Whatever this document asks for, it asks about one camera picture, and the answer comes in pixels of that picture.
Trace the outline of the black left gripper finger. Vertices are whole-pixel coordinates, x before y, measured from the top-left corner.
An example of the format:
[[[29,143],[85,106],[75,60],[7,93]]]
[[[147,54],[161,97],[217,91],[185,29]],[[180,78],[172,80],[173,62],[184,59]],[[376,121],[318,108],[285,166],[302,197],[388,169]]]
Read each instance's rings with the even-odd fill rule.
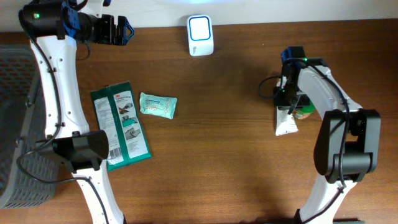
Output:
[[[131,27],[127,17],[118,16],[117,29],[118,30],[132,30],[132,27]]]
[[[135,34],[134,29],[118,29],[116,35],[116,45],[127,45]]]

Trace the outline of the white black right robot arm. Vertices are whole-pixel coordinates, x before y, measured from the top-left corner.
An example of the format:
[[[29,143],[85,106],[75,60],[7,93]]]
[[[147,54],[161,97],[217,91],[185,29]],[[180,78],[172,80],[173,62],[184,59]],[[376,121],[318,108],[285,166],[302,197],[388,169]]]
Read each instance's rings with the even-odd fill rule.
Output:
[[[318,172],[293,223],[333,223],[346,195],[377,167],[381,115],[364,109],[339,86],[322,58],[301,46],[281,53],[282,70],[272,98],[277,135],[294,133],[299,111],[313,106],[322,124],[313,151]]]

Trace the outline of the teal wet wipes pack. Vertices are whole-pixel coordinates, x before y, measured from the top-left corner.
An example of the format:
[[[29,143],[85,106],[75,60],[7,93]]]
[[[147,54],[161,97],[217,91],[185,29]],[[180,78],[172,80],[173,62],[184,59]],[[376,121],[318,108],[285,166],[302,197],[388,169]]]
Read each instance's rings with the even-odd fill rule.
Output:
[[[177,98],[148,95],[142,92],[139,98],[140,112],[167,119],[173,119]]]

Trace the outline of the green 3M cloth package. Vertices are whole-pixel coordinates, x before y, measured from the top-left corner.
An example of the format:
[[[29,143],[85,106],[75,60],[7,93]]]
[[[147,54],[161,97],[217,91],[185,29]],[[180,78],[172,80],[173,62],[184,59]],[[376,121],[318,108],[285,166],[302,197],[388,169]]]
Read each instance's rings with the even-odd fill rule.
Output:
[[[108,138],[108,171],[152,157],[129,82],[92,91],[91,100],[98,126]]]

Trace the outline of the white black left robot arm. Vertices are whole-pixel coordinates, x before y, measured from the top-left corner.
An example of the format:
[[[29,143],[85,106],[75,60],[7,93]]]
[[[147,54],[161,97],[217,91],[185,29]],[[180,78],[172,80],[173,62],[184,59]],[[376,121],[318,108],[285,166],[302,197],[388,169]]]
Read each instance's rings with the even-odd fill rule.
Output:
[[[94,223],[124,223],[108,178],[108,138],[90,131],[76,77],[78,43],[126,45],[134,30],[124,16],[103,13],[109,1],[32,1],[18,13],[39,66],[45,137],[32,152],[63,165],[83,192]]]

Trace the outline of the white tube gold cap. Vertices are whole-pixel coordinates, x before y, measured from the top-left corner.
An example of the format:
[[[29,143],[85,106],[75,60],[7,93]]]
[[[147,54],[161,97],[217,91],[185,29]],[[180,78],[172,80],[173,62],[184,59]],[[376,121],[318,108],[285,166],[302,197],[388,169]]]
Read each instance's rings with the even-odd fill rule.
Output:
[[[275,135],[281,136],[285,134],[296,133],[299,131],[294,117],[292,114],[288,114],[288,109],[282,109],[279,107],[275,108],[276,125],[275,125]]]

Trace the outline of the green lid glass jar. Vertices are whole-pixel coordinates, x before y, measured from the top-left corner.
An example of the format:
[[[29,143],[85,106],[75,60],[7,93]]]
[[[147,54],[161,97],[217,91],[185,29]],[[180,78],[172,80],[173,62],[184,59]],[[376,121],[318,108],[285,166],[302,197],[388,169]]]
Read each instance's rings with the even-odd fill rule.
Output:
[[[303,106],[300,109],[296,109],[293,112],[293,117],[295,119],[306,119],[315,111],[315,106],[312,102],[308,106]]]

